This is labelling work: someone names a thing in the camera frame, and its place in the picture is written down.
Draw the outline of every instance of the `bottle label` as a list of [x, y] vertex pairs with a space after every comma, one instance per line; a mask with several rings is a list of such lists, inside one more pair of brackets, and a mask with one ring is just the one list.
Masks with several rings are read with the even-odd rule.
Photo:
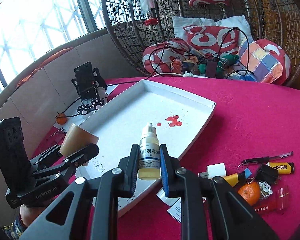
[[139, 169], [143, 168], [160, 169], [159, 145], [145, 143], [140, 146]]

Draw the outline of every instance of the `paw print stand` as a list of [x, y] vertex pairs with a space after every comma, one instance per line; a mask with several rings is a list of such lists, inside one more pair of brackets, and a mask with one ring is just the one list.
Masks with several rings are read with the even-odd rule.
[[[78, 106], [77, 109], [77, 113], [81, 114], [81, 115], [85, 115], [87, 113], [90, 113], [91, 111], [97, 110], [100, 107], [102, 107], [105, 103], [103, 101], [103, 99], [100, 98], [100, 95], [98, 93], [98, 88], [102, 87], [107, 91], [107, 85], [105, 80], [101, 77], [99, 69], [98, 68], [94, 68], [92, 70], [93, 74], [94, 74], [94, 80], [95, 80], [95, 93], [96, 93], [96, 97], [93, 98], [92, 100], [92, 104], [82, 104], [81, 106]], [[79, 93], [79, 89], [78, 89], [78, 85], [77, 85], [77, 80], [74, 78], [71, 80], [72, 84], [75, 86], [77, 93], [80, 97], [80, 93]]]

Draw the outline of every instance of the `yellow marker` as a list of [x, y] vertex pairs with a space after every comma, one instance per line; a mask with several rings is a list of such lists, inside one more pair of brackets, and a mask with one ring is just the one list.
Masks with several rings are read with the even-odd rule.
[[268, 166], [279, 171], [279, 174], [294, 173], [294, 163], [267, 163]]
[[229, 176], [223, 177], [226, 182], [230, 184], [231, 187], [234, 187], [238, 182], [243, 182], [251, 175], [249, 168], [246, 168], [243, 172], [231, 174]]

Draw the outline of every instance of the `yellow lighter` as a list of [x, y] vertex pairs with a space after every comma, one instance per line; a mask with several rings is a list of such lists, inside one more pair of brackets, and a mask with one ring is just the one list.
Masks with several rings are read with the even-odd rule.
[[294, 163], [267, 163], [268, 166], [279, 171], [279, 174], [294, 173]]

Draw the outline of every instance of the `bracelet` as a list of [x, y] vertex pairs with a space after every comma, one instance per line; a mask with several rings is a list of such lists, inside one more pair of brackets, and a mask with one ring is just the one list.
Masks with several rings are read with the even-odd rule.
[[21, 214], [19, 214], [19, 218], [20, 218], [20, 222], [21, 222], [21, 225], [25, 228], [27, 228], [27, 226], [24, 224], [24, 222], [22, 221], [22, 218], [21, 218]]

